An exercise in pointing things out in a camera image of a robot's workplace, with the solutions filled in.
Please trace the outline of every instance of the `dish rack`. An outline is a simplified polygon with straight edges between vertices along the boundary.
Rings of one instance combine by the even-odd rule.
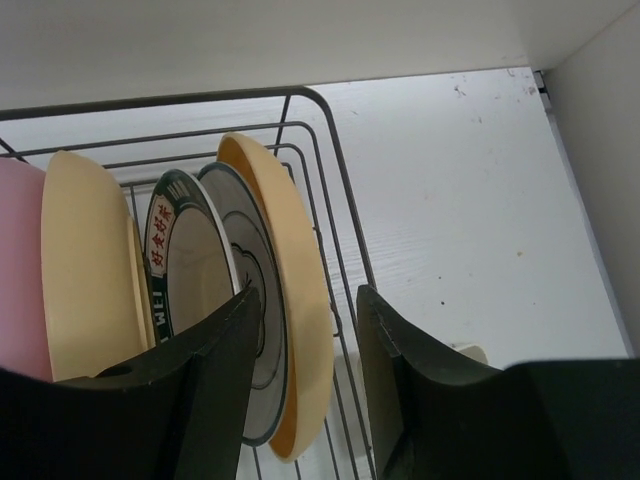
[[[303,103],[306,102],[306,106],[300,108],[308,108],[312,105],[318,111],[318,117],[312,118],[320,120],[316,121],[314,125],[311,125],[307,120],[295,119],[296,111],[299,111],[295,105],[300,100]],[[135,117],[136,112],[160,112],[162,109],[165,109],[166,112],[166,109],[174,109],[179,106],[187,108],[189,105],[198,105],[198,108],[202,108],[203,111],[208,109],[215,111],[222,104],[225,104],[225,108],[227,108],[234,103],[242,108],[247,106],[250,109],[252,102],[260,105],[259,108],[263,109],[263,116],[273,120],[235,124],[234,119],[229,118],[226,120],[228,122],[226,125],[218,125],[215,128],[179,128],[179,131],[173,132],[161,129],[161,133],[145,131],[144,135],[124,135],[97,141],[77,143],[71,141],[65,144],[52,142],[50,145],[27,149],[14,148],[13,142],[8,137],[3,137],[3,126],[15,124],[15,121],[20,121],[20,128],[24,131],[29,130],[30,125],[37,126],[38,122],[42,121],[45,125],[54,125],[56,119],[74,118],[80,119],[82,123],[83,119],[100,118],[101,114],[110,115],[109,112],[120,115],[119,118],[125,118],[123,115]],[[301,132],[303,136],[306,136],[306,139],[300,142],[296,141],[295,139],[301,138],[298,133],[294,140],[287,141],[287,134],[289,130],[293,129]],[[38,166],[44,166],[42,159],[50,157],[58,150],[89,151],[88,156],[93,159],[100,156],[107,157],[107,161],[102,161],[102,163],[119,179],[128,196],[131,213],[143,229],[146,209],[141,204],[148,201],[146,197],[162,171],[179,167],[196,172],[199,167],[216,156],[216,152],[211,150],[203,151],[202,149],[190,148],[188,153],[180,153],[175,151],[176,148],[190,139],[211,139],[232,131],[255,135],[263,143],[267,143],[266,147],[281,159],[283,166],[287,168],[291,178],[298,186],[301,195],[306,199],[329,291],[334,322],[334,347],[337,357],[330,414],[325,419],[324,431],[318,435],[310,450],[292,465],[283,465],[277,463],[278,461],[268,451],[268,446],[258,449],[243,446],[237,478],[257,478],[258,480],[268,480],[269,478],[296,478],[298,480],[306,478],[375,479],[373,451],[368,433],[366,408],[364,407],[366,403],[363,398],[364,389],[357,366],[355,295],[352,290],[357,285],[354,285],[352,280],[354,276],[352,271],[358,270],[358,278],[374,287],[375,279],[336,122],[329,105],[319,93],[305,87],[286,87],[0,111],[0,147],[5,150],[5,153],[0,153],[0,157],[28,161]],[[265,141],[269,136],[273,140],[271,142]],[[157,152],[150,155],[142,153],[145,151],[145,146],[166,145],[169,142],[175,144],[168,149],[173,153],[171,155],[158,155]],[[141,155],[147,156],[140,160],[108,161],[108,158],[113,158],[112,155],[118,157],[123,147],[139,151]],[[337,168],[337,174],[333,178],[341,181],[341,187],[330,184],[328,176],[325,174],[325,170],[330,167],[329,160],[327,160],[330,157],[335,160],[331,164],[331,168]],[[345,221],[346,215],[341,219],[336,219],[334,197],[341,197],[338,200],[342,200],[346,205],[346,210],[342,211],[348,212],[350,222]],[[341,240],[344,241],[344,238],[352,238],[354,245],[357,245],[357,255],[350,252],[349,271],[341,245]]]

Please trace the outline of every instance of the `gray wall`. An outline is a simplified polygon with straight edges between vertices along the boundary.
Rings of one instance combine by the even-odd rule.
[[[640,6],[547,77],[571,165],[640,352]]]

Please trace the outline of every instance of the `dish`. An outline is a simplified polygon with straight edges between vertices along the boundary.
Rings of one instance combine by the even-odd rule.
[[[218,161],[247,182],[265,213],[285,299],[289,387],[285,412],[269,444],[294,461],[322,429],[333,379],[333,337],[322,260],[298,191],[280,162],[255,140],[227,134]]]
[[[44,178],[31,165],[0,159],[0,365],[50,382],[40,265]]]
[[[204,167],[198,179],[216,206],[227,233],[242,287],[258,290],[262,322],[243,441],[259,446],[280,424],[287,391],[287,328],[280,274],[260,207],[235,169],[222,162]]]
[[[56,153],[42,199],[42,287],[54,381],[97,375],[153,346],[141,333],[151,318],[136,276],[135,242],[113,176],[88,158]]]
[[[169,170],[156,184],[144,245],[160,342],[241,290],[222,221],[200,182],[186,172]]]

